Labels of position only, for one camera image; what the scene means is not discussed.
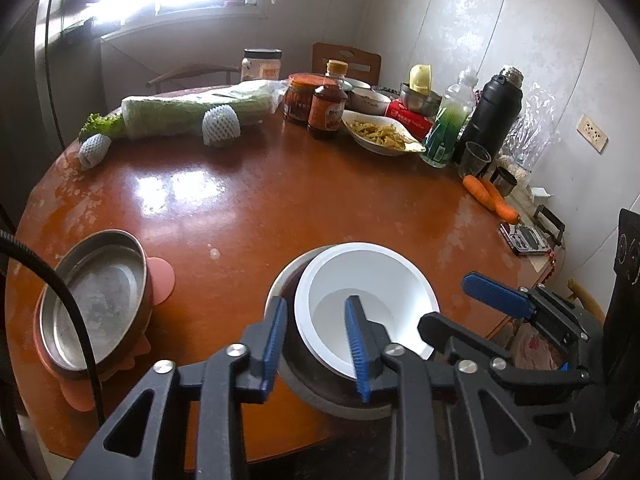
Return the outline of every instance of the blue gripper pad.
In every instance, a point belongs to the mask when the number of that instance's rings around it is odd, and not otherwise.
[[[284,335],[287,329],[287,301],[280,298],[276,313],[273,316],[273,324],[271,332],[264,347],[262,356],[262,384],[261,390],[264,399],[273,390],[273,383],[276,380],[276,372],[278,371],[278,361],[282,353],[282,344],[284,343]]]
[[[344,302],[344,324],[356,373],[356,389],[363,402],[369,402],[370,381],[382,373],[381,349],[358,296],[349,296]]]
[[[515,319],[530,319],[534,309],[527,295],[511,287],[498,283],[478,272],[462,278],[462,290],[475,300],[493,307]]]

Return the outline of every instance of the carrot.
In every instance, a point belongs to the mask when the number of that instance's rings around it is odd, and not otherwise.
[[[495,200],[491,198],[491,195],[489,195],[489,192],[482,185],[482,182],[476,179],[476,177],[473,175],[467,175],[462,180],[462,185],[485,208],[489,211],[495,211]]]
[[[500,192],[497,189],[495,189],[494,184],[489,182],[486,178],[482,179],[480,182],[482,182],[482,185],[484,186],[484,188],[489,192],[489,195],[491,195],[491,198],[495,200],[495,203],[498,203],[498,202],[504,203],[504,198],[502,197]]]
[[[507,224],[516,225],[520,221],[518,212],[504,202],[495,203],[495,212],[497,212],[498,216],[507,222]]]

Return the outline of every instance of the round wooden table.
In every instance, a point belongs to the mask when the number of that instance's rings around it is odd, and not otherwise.
[[[153,362],[207,359],[262,317],[278,273],[311,248],[354,240],[387,246],[425,274],[442,313],[482,336],[505,316],[466,297],[473,270],[508,285],[540,278],[498,232],[498,218],[466,193],[453,170],[418,156],[375,155],[346,134],[311,137],[280,112],[246,128],[225,150],[196,137],[114,142],[104,161],[79,171],[73,143],[33,189],[17,238],[55,266],[89,234],[135,235],[175,269],[175,290],[154,308],[151,353],[104,383],[111,412]],[[43,283],[12,261],[5,297],[12,364],[25,406],[53,453],[76,458],[95,415],[73,410],[33,345]],[[249,460],[291,452],[349,425],[307,406],[280,381],[263,406],[244,406]],[[193,464],[193,425],[188,465]]]

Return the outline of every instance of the plate of food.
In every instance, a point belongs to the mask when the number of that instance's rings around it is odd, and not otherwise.
[[[386,156],[423,153],[424,146],[401,123],[391,117],[359,114],[345,110],[342,122],[360,146]]]

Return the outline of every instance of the sauce bottle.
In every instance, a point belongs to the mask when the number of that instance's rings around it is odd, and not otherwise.
[[[326,64],[326,75],[322,86],[314,92],[306,128],[316,139],[331,139],[340,127],[348,98],[342,89],[348,67],[347,63],[335,59]]]

